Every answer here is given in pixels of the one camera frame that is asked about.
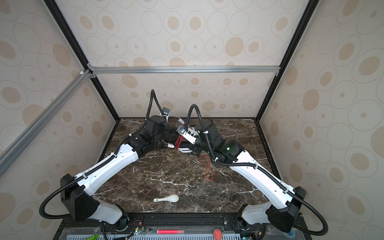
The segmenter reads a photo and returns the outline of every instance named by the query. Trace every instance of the robotic arm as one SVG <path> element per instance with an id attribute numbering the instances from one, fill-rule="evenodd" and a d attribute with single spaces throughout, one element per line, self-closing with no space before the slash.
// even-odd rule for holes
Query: robotic arm
<path id="1" fill-rule="evenodd" d="M 195 127 L 188 125 L 192 108 L 196 109 L 199 116 L 199 123 Z M 240 173 L 270 200 L 265 204 L 244 205 L 240 209 L 241 215 L 236 220 L 240 228 L 247 229 L 249 225 L 255 223 L 271 223 L 283 232 L 290 232 L 292 227 L 303 230 L 295 226 L 294 221 L 301 205 L 304 204 L 320 218 L 324 226 L 319 232 L 305 231 L 316 235 L 327 233 L 328 226 L 324 218 L 303 201 L 306 195 L 304 189 L 293 188 L 273 176 L 235 140 L 224 140 L 212 121 L 201 118 L 196 105 L 191 106 L 185 125 L 179 119 L 182 124 L 176 130 L 167 123 L 169 109 L 164 108 L 162 113 L 164 113 L 162 116 L 146 118 L 140 128 L 142 131 L 136 131 L 127 137 L 121 142 L 117 151 L 112 152 L 93 167 L 74 177 L 69 174 L 62 177 L 61 188 L 43 201 L 40 206 L 40 215 L 51 219 L 55 217 L 46 214 L 44 209 L 47 202 L 61 192 L 61 200 L 70 212 L 70 215 L 64 215 L 65 217 L 71 216 L 76 221 L 85 219 L 105 221 L 114 224 L 115 229 L 123 230 L 129 220 L 124 210 L 93 195 L 121 169 L 152 150 L 174 147 L 179 135 L 182 135 L 188 142 L 182 144 L 181 152 L 209 153 L 212 162 L 230 167 Z"/>

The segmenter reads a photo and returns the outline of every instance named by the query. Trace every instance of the patterned wall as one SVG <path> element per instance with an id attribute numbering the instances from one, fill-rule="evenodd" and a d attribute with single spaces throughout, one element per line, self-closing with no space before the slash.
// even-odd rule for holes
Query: patterned wall
<path id="1" fill-rule="evenodd" d="M 0 177 L 0 239 L 50 240 L 61 220 L 39 215 L 41 202 L 60 186 L 60 178 L 93 166 L 114 120 L 87 80 Z M 56 196 L 50 214 L 68 213 Z"/>
<path id="2" fill-rule="evenodd" d="M 45 7 L 0 1 L 0 154 L 82 69 Z"/>
<path id="3" fill-rule="evenodd" d="M 94 66 L 279 65 L 308 0 L 58 0 Z"/>
<path id="4" fill-rule="evenodd" d="M 305 188 L 328 239 L 384 235 L 383 24 L 382 0 L 323 1 L 262 119 L 284 181 Z"/>
<path id="5" fill-rule="evenodd" d="M 145 117 L 151 88 L 171 116 L 197 104 L 203 117 L 254 117 L 274 73 L 99 74 L 120 117 Z M 156 104 L 151 114 L 159 114 Z"/>

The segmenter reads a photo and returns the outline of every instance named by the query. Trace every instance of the red round object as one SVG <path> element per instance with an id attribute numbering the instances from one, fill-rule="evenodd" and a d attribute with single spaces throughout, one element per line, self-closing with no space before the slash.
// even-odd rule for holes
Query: red round object
<path id="1" fill-rule="evenodd" d="M 219 229 L 214 230 L 214 238 L 220 240 L 223 238 L 223 233 Z"/>

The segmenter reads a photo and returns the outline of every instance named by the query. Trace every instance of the ceramic spoon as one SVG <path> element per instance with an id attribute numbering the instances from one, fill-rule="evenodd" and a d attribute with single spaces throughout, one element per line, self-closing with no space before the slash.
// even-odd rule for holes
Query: ceramic spoon
<path id="1" fill-rule="evenodd" d="M 169 195 L 168 197 L 153 199 L 154 202 L 161 202 L 161 201 L 177 202 L 178 200 L 179 200 L 179 196 L 177 196 L 176 194 Z"/>

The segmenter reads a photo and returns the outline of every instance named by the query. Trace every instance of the brown marble surface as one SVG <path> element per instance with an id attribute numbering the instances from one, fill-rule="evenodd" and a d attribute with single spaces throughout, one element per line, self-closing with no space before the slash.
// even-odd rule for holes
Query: brown marble surface
<path id="1" fill-rule="evenodd" d="M 136 130 L 144 119 L 123 119 L 107 153 Z M 253 119 L 212 119 L 223 138 L 239 142 L 261 165 L 270 171 L 263 145 Z M 176 119 L 169 122 L 176 125 Z M 207 161 L 175 149 L 152 151 L 128 165 L 102 185 L 95 194 L 118 204 L 127 212 L 237 212 L 243 204 L 266 202 L 265 196 L 248 180 L 230 168 L 210 164 L 215 177 L 205 177 Z M 179 201 L 153 202 L 177 194 Z"/>

